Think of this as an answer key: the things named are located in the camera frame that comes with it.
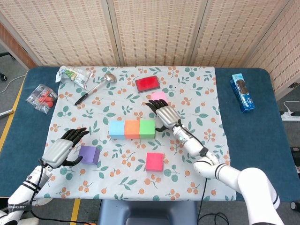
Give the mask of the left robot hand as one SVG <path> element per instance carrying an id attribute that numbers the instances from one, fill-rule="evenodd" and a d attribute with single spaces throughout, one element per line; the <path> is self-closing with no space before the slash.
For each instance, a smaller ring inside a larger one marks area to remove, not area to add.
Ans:
<path id="1" fill-rule="evenodd" d="M 68 130 L 60 139 L 56 140 L 47 151 L 45 151 L 41 159 L 43 167 L 56 169 L 60 166 L 75 166 L 80 163 L 83 156 L 78 156 L 74 161 L 68 161 L 67 158 L 71 150 L 88 133 L 89 131 L 85 127 Z"/>

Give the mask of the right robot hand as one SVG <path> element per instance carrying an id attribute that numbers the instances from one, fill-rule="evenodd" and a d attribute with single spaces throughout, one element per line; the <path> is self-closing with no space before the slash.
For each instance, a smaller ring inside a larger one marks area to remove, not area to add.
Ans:
<path id="1" fill-rule="evenodd" d="M 180 116 L 165 100 L 149 100 L 145 104 L 156 114 L 163 124 L 161 128 L 156 128 L 156 131 L 163 132 L 167 129 L 173 130 L 174 127 L 182 126 Z"/>

